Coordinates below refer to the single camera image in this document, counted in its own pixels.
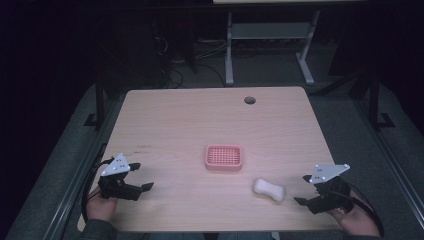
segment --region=pink basket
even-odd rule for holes
[[[236,145],[209,145],[205,166],[213,171],[239,171],[242,167],[241,149]]]

